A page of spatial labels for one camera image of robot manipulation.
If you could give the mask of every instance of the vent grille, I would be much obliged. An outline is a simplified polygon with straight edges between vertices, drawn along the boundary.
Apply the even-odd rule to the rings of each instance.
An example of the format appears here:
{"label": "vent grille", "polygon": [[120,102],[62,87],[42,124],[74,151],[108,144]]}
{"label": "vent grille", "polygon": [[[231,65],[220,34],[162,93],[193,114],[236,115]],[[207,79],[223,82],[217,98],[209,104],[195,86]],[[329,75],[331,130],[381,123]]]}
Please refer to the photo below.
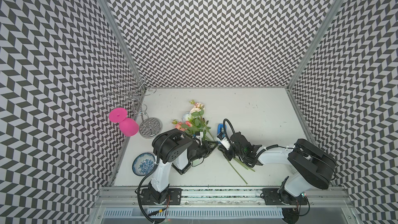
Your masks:
{"label": "vent grille", "polygon": [[[159,210],[150,208],[148,213]],[[165,212],[158,213],[154,218],[164,218]],[[263,219],[263,218],[283,218],[281,208],[171,208],[167,211],[168,218],[174,219]],[[139,208],[107,208],[104,218],[144,218]]]}

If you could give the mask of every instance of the round metal base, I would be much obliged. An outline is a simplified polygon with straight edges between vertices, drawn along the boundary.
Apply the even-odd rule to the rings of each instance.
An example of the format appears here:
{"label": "round metal base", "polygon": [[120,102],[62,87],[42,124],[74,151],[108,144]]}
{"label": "round metal base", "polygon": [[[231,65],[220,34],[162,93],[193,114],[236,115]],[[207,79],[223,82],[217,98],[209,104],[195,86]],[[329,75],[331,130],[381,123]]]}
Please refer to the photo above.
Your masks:
{"label": "round metal base", "polygon": [[153,138],[162,130],[162,122],[158,118],[147,118],[140,124],[140,134],[144,138]]}

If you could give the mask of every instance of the flower bouquet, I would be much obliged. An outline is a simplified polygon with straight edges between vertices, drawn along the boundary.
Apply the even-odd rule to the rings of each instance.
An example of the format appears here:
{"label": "flower bouquet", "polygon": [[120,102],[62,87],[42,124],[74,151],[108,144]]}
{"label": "flower bouquet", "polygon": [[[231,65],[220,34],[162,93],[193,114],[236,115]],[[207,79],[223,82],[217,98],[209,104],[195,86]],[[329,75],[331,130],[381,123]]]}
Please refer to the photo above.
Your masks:
{"label": "flower bouquet", "polygon": [[173,124],[176,125],[178,130],[186,132],[189,135],[194,135],[196,132],[203,132],[203,138],[207,141],[215,141],[211,134],[210,127],[207,126],[209,121],[203,118],[205,113],[205,105],[201,102],[195,102],[191,100],[190,103],[193,105],[190,112],[187,112],[182,116],[182,122],[178,122],[176,119],[173,120]]}

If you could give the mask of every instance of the chevron patterned wall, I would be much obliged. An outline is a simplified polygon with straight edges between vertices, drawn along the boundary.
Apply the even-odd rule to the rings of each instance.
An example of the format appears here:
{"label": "chevron patterned wall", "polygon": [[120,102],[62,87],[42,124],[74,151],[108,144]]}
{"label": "chevron patterned wall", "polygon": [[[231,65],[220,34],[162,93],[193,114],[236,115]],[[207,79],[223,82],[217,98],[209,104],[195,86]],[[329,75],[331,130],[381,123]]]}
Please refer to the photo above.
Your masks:
{"label": "chevron patterned wall", "polygon": [[345,0],[293,89],[365,223],[398,223],[397,0]]}
{"label": "chevron patterned wall", "polygon": [[97,2],[0,0],[0,68],[0,223],[84,221],[123,142],[100,95],[135,85]]}
{"label": "chevron patterned wall", "polygon": [[155,87],[285,86],[333,0],[107,0]]}

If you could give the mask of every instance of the metal jewelry stand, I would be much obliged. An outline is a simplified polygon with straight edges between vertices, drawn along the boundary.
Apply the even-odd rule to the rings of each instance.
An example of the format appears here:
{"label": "metal jewelry stand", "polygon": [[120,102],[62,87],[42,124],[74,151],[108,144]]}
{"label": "metal jewelry stand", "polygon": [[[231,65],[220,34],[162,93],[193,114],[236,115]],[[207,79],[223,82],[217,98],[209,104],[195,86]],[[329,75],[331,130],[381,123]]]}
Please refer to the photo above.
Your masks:
{"label": "metal jewelry stand", "polygon": [[[116,83],[120,83],[120,86],[122,84],[122,80],[117,80]],[[144,137],[144,138],[152,138],[155,135],[157,135],[161,130],[162,130],[162,122],[155,117],[149,117],[147,114],[147,105],[142,104],[140,98],[144,97],[144,96],[149,96],[152,95],[156,92],[156,88],[150,87],[147,88],[145,86],[145,78],[144,77],[139,77],[138,79],[138,84],[139,87],[136,91],[132,91],[130,89],[122,89],[122,94],[120,93],[116,93],[116,92],[112,92],[112,91],[108,91],[105,92],[103,95],[104,98],[104,102],[111,102],[112,99],[109,95],[115,95],[115,96],[120,96],[120,97],[125,97],[127,98],[125,101],[123,101],[118,107],[123,107],[123,105],[129,101],[133,101],[134,99],[137,100],[138,104],[139,104],[139,111],[137,111],[135,108],[133,109],[133,114],[135,116],[141,116],[141,124],[139,127],[139,132],[140,134]],[[148,92],[151,92],[149,94],[145,94],[145,95],[137,95],[137,93],[139,93],[141,91],[141,89]]]}

